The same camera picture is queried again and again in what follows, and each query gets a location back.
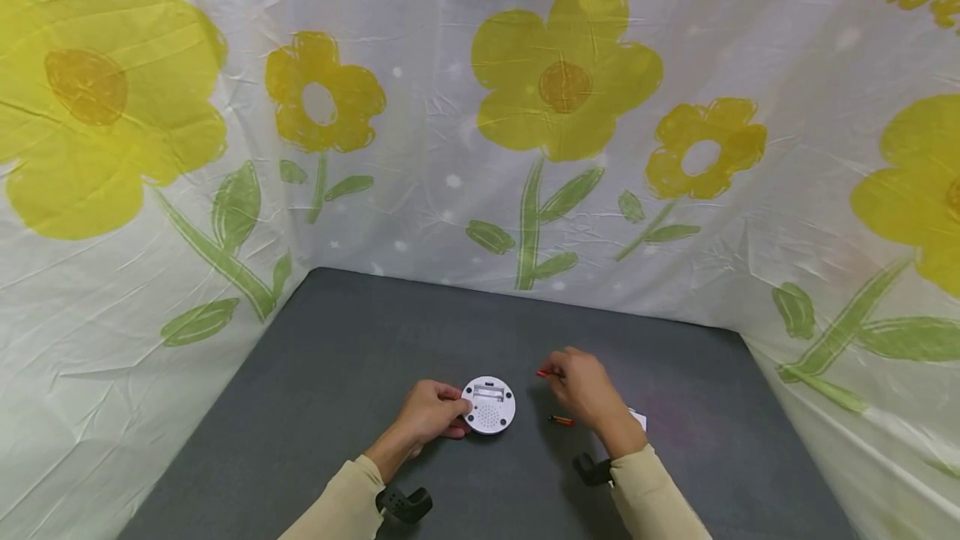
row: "yellow flower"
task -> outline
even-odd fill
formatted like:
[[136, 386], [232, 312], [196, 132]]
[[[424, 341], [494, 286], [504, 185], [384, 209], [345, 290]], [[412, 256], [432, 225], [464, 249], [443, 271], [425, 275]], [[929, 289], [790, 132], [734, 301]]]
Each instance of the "yellow flower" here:
[[[303, 102], [304, 91], [320, 90], [317, 85], [329, 92], [336, 108], [322, 115], [328, 121], [315, 121]], [[377, 78], [364, 67], [340, 65], [337, 42], [316, 31], [302, 31], [292, 46], [270, 53], [267, 92], [277, 103], [280, 136], [308, 153], [328, 148], [349, 153], [366, 147], [377, 137], [370, 119], [387, 106]]]
[[880, 154], [850, 204], [867, 228], [920, 248], [917, 273], [960, 296], [960, 94], [917, 100], [887, 126]]
[[541, 148], [551, 161], [598, 155], [617, 119], [657, 90], [663, 62], [650, 48], [620, 42], [627, 0], [557, 0], [546, 23], [504, 11], [473, 40], [473, 72], [492, 90], [477, 115], [488, 140], [511, 150]]
[[181, 0], [0, 0], [0, 163], [7, 198], [50, 238], [130, 222], [225, 149], [208, 103], [227, 45]]
[[[751, 124], [757, 104], [746, 98], [718, 98], [709, 106], [677, 105], [657, 125], [662, 144], [647, 161], [647, 181], [658, 198], [707, 199], [725, 193], [737, 172], [749, 169], [763, 158], [767, 129]], [[716, 160], [705, 172], [688, 175], [683, 157], [696, 143], [713, 141], [720, 147]]]

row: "black wrist strap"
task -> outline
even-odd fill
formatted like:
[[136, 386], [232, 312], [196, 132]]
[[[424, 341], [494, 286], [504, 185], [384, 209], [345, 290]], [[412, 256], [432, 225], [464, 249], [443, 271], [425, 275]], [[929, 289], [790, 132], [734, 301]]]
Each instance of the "black wrist strap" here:
[[396, 519], [411, 526], [430, 513], [431, 508], [433, 498], [430, 498], [430, 493], [425, 488], [418, 488], [413, 494], [406, 496], [396, 485], [390, 484], [377, 495], [378, 510], [386, 510]]
[[611, 465], [610, 459], [594, 463], [593, 457], [590, 457], [586, 452], [573, 459], [573, 468], [580, 476], [583, 485], [587, 485], [589, 488], [613, 482], [613, 475], [610, 473]]

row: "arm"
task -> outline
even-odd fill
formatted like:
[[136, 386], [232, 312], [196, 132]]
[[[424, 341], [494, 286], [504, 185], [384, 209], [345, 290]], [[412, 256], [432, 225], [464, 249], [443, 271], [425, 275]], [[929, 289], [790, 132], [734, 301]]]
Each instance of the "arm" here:
[[557, 400], [593, 430], [607, 449], [612, 459], [613, 501], [633, 539], [709, 539], [598, 359], [568, 348], [550, 355], [543, 369], [554, 374], [547, 381]]
[[383, 516], [377, 495], [434, 438], [463, 438], [470, 412], [460, 390], [423, 380], [407, 394], [397, 421], [355, 462], [347, 462], [327, 489], [280, 540], [371, 540]]

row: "white round device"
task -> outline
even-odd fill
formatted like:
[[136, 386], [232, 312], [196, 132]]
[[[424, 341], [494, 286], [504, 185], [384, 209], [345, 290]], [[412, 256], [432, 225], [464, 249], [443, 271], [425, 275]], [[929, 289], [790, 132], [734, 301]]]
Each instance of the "white round device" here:
[[506, 430], [517, 413], [513, 390], [497, 377], [481, 376], [467, 384], [463, 398], [473, 405], [467, 425], [476, 433], [493, 435]]

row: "hand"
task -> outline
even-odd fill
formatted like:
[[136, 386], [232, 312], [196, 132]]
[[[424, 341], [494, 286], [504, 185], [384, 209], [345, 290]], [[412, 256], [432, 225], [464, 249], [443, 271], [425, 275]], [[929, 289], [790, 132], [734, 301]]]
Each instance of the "hand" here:
[[415, 458], [438, 437], [460, 439], [469, 426], [460, 417], [473, 406], [461, 390], [446, 383], [421, 380], [407, 394], [397, 421], [365, 452], [377, 465], [384, 483], [390, 483], [408, 459]]
[[552, 352], [542, 369], [554, 374], [547, 381], [557, 400], [600, 437], [610, 458], [638, 453], [647, 445], [643, 426], [633, 418], [597, 357], [567, 347]]

